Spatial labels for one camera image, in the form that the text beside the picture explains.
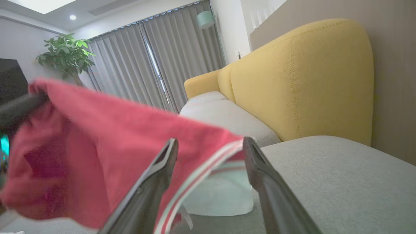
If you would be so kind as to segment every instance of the television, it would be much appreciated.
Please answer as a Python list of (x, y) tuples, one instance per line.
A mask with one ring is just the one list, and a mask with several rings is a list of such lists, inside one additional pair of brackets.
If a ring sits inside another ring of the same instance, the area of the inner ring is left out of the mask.
[[(0, 106), (25, 94), (27, 80), (17, 60), (0, 58)], [(0, 174), (7, 169), (8, 157), (9, 138), (0, 132)]]
[(27, 80), (17, 60), (0, 58), (0, 105), (27, 94)]

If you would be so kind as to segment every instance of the green leaves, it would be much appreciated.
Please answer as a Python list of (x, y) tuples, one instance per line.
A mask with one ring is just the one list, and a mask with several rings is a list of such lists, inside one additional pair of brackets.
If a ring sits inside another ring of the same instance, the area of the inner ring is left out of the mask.
[(84, 59), (80, 59), (78, 60), (78, 66), (82, 67), (84, 65), (85, 60)]
[(62, 47), (62, 50), (63, 50), (65, 53), (69, 54), (69, 48), (68, 48), (68, 47)]
[(95, 65), (89, 60), (93, 53), (84, 49), (88, 48), (90, 40), (75, 40), (72, 34), (59, 35), (49, 40), (44, 40), (48, 51), (39, 55), (36, 59), (41, 66), (50, 66), (59, 69), (64, 76), (73, 77), (78, 72), (88, 71)]

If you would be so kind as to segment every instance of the curtain rod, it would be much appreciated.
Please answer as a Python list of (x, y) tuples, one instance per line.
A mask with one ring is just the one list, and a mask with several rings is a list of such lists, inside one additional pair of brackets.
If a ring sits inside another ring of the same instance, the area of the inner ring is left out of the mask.
[(167, 10), (167, 11), (165, 11), (165, 12), (162, 12), (162, 13), (159, 13), (159, 14), (156, 14), (156, 15), (153, 15), (153, 16), (150, 16), (150, 17), (147, 17), (147, 18), (141, 19), (141, 20), (134, 21), (133, 23), (129, 23), (129, 24), (127, 24), (127, 25), (124, 25), (124, 26), (118, 27), (118, 28), (116, 28), (116, 29), (110, 30), (110, 31), (105, 32), (105, 33), (102, 33), (102, 34), (100, 34), (100, 35), (98, 35), (98, 36), (92, 37), (92, 38), (90, 38), (90, 40), (91, 40), (91, 39), (93, 39), (93, 38), (96, 38), (96, 37), (100, 37), (100, 36), (102, 36), (102, 35), (104, 35), (104, 34), (107, 34), (107, 33), (109, 33), (109, 32), (117, 31), (117, 30), (119, 30), (119, 29), (121, 29), (121, 28), (124, 28), (124, 27), (126, 27), (126, 26), (134, 25), (134, 24), (136, 24), (136, 23), (138, 23), (138, 22), (143, 22), (144, 20), (145, 20), (145, 21), (148, 21), (149, 19), (153, 19), (154, 17), (158, 17), (158, 16), (160, 16), (160, 15), (164, 15), (164, 14), (169, 13), (169, 12), (172, 12), (172, 11), (174, 11), (174, 10), (179, 10), (179, 9), (182, 9), (182, 8), (184, 8), (184, 7), (192, 6), (192, 5), (194, 5), (194, 4), (198, 4), (198, 3), (203, 2), (203, 1), (206, 1), (206, 0), (199, 0), (199, 1), (196, 1), (196, 2), (192, 2), (192, 3), (186, 4), (186, 5), (183, 5), (183, 6), (180, 6), (180, 7), (176, 7), (176, 8), (174, 8), (174, 9)]

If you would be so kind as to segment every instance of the gray wall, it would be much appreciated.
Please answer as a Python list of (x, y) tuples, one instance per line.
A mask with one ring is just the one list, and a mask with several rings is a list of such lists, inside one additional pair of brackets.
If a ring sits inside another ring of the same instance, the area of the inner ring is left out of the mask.
[(0, 19), (0, 58), (16, 59), (28, 82), (37, 77), (60, 79), (62, 75), (59, 72), (35, 63), (35, 58), (47, 51), (43, 40), (54, 36), (57, 34)]
[(349, 18), (374, 52), (372, 146), (416, 165), (416, 1), (287, 0), (251, 34), (253, 49), (301, 25)]

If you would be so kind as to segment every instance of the ceiling light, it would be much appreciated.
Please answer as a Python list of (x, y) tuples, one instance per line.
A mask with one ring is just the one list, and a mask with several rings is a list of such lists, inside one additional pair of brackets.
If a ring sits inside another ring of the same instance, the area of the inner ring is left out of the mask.
[(8, 0), (42, 14), (49, 13), (75, 0)]

